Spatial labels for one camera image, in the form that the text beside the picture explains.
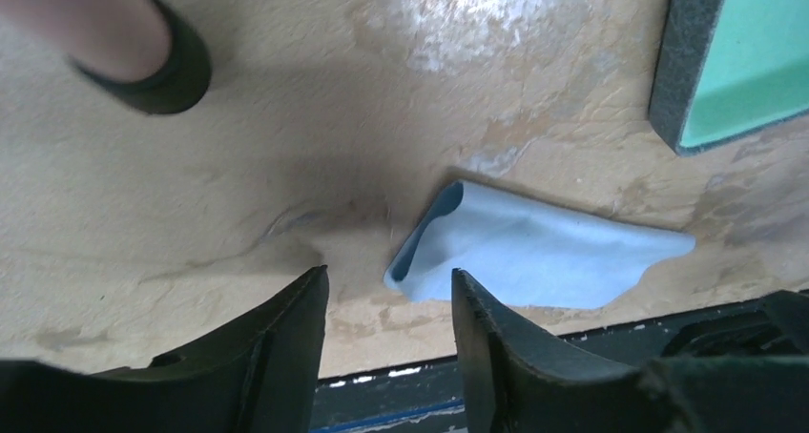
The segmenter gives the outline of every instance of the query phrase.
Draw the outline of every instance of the blue microfiber cloth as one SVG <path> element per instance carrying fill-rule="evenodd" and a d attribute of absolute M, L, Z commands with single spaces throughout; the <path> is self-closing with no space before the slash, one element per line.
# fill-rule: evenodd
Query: blue microfiber cloth
<path fill-rule="evenodd" d="M 505 304 L 595 309 L 634 287 L 653 264 L 694 247 L 690 235 L 460 180 L 438 195 L 384 283 L 413 301 L 450 300 L 450 274 L 462 268 Z"/>

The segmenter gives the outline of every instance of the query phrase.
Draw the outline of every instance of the black base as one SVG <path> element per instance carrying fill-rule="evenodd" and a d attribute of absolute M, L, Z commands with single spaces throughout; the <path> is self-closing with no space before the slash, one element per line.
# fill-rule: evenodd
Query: black base
<path fill-rule="evenodd" d="M 162 0 L 152 0 L 169 25 L 172 50 L 162 69 L 145 80 L 120 83 L 74 66 L 102 90 L 147 114 L 174 114 L 194 107 L 211 83 L 211 57 L 194 28 Z"/>
<path fill-rule="evenodd" d="M 81 375 L 0 361 L 0 431 L 736 433 L 809 423 L 802 294 L 556 338 L 456 271 L 457 359 L 318 383 L 327 298 L 325 268 L 313 268 L 142 369 Z"/>

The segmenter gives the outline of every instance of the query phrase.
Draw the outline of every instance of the white scuff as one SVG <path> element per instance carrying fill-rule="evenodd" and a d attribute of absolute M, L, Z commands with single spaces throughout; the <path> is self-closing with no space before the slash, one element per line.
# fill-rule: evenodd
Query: white scuff
<path fill-rule="evenodd" d="M 569 47 L 598 0 L 366 0 L 352 11 L 358 45 L 418 72 L 457 73 Z"/>
<path fill-rule="evenodd" d="M 375 378 L 373 376 L 359 376 L 358 378 L 352 380 L 351 383 L 366 383 L 366 382 L 371 382 L 371 381 L 373 381 L 375 379 L 377 379 L 377 378 Z"/>
<path fill-rule="evenodd" d="M 411 374 L 416 374 L 422 370 L 421 366 L 416 366 L 415 368 L 406 368 L 399 371 L 391 371 L 387 373 L 387 376 L 390 378 L 398 378 L 400 376 L 409 376 Z"/>

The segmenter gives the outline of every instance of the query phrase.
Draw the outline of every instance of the blue stripe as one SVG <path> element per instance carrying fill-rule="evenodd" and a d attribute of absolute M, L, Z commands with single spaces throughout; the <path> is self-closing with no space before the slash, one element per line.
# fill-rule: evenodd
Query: blue stripe
<path fill-rule="evenodd" d="M 464 405 L 463 400 L 455 400 L 453 402 L 442 402 L 441 404 L 435 404 L 429 407 L 421 407 L 419 409 L 413 409 L 411 411 L 397 412 L 395 414 L 372 417 L 370 419 L 363 419 L 361 421 L 342 423 L 340 425 L 324 426 L 322 428 L 318 428 L 317 430 L 310 430 L 309 433 L 337 433 L 340 431 L 352 430 L 354 428 L 361 428 L 364 426 L 384 425 L 386 423 L 412 419 L 414 417 L 421 417 L 424 414 L 444 411 L 451 409 L 453 407 L 460 407 L 463 405 Z"/>

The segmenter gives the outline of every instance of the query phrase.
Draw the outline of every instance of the beige surface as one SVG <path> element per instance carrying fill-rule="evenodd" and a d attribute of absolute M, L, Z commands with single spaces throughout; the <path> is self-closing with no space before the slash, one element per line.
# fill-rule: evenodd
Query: beige surface
<path fill-rule="evenodd" d="M 0 27 L 2 356 L 146 364 L 320 262 L 324 375 L 451 354 L 448 306 L 381 278 L 458 174 L 698 237 L 603 310 L 525 311 L 555 332 L 809 285 L 809 120 L 694 158 L 644 121 L 667 0 L 170 1 L 217 66 L 171 118 Z"/>

